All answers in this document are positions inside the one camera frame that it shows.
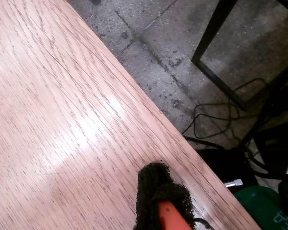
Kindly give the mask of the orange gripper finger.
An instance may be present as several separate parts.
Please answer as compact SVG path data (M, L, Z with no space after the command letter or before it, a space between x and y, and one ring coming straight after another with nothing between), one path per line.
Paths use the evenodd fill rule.
M135 230L160 230L159 202L170 201L195 229L193 205L189 190L174 182L169 167L153 162L138 172Z

